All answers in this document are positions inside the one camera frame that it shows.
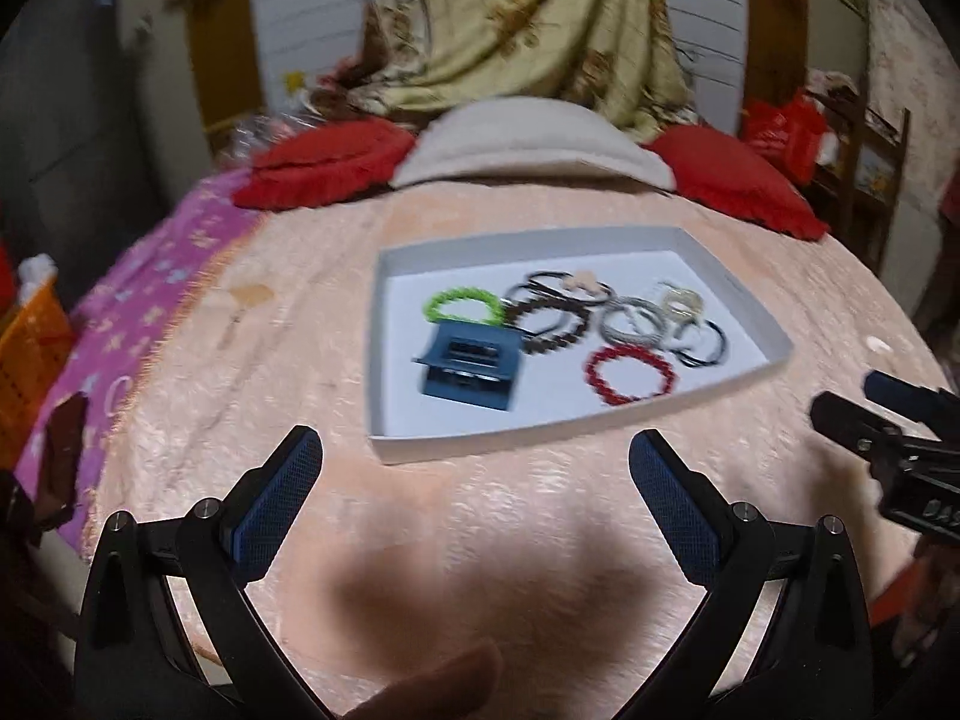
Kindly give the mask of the left hand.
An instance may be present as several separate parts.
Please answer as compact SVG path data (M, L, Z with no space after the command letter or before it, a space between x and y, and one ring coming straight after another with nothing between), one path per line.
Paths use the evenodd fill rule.
M441 667L402 679L343 715L345 720L448 720L482 710L500 683L503 655L480 642Z

